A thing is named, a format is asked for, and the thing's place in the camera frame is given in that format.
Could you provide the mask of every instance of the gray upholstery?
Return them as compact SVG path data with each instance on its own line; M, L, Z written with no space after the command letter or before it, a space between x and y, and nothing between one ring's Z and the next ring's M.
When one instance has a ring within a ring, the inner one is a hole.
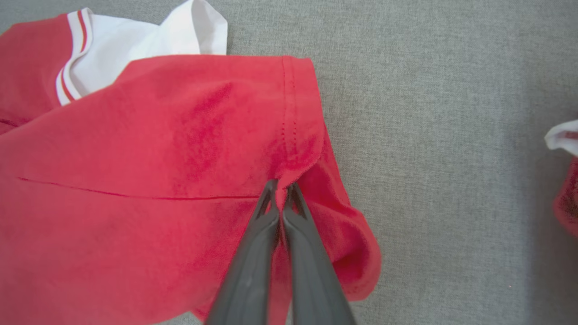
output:
M578 2L209 1L229 54L313 59L383 252L360 325L578 324L578 239L551 210L570 156L543 142L578 116ZM180 2L3 0L0 28L84 6L160 23Z

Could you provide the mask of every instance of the red fabric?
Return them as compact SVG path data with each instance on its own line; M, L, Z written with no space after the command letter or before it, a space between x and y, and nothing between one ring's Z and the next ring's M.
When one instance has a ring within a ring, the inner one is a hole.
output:
M0 36L0 134L60 106L56 77L71 52L65 14L16 24Z
M18 126L0 135L0 324L204 320L271 178L299 179L347 297L373 290L379 247L340 180L309 60L150 58L57 109L57 70L38 68L0 81L0 119ZM284 250L274 325L291 297Z
M578 158L572 159L568 176L553 207L560 223L578 237Z

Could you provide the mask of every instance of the seam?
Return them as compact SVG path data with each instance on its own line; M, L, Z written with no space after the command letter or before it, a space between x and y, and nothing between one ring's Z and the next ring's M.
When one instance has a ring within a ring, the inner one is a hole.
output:
M41 180L27 179L27 178L24 178L24 177L17 177L17 179L22 180L22 181L24 181L24 182L31 182L31 183L37 183L37 184L46 184L46 185L53 185L53 186L64 187L64 188L66 188L66 189L72 189L72 190L86 191L86 192L92 192L92 193L98 193L98 194L104 194L104 195L112 195L112 196L116 196L116 197L136 198L136 199L146 199L146 200L210 201L210 200L227 200L227 199L253 200L253 199L259 198L259 196L256 196L256 195L192 197L192 198L187 198L187 197L145 197L145 196L139 196L139 195L126 195L126 194L112 193L112 192L99 191L99 190L93 190L93 189L85 189L85 188L82 188L82 187L68 186L68 185L63 185L63 184L58 184L58 183L53 183L53 182L43 182L43 181L41 181Z
M285 58L281 57L281 69L283 70L283 124L281 127L281 135L283 137L283 149L285 152L285 159L289 159L289 152L287 150L287 141L285 138L285 121L287 120L287 79L285 76Z
M297 159L297 91L295 89L295 69L291 60L291 84L293 85L293 147L295 150L294 158Z

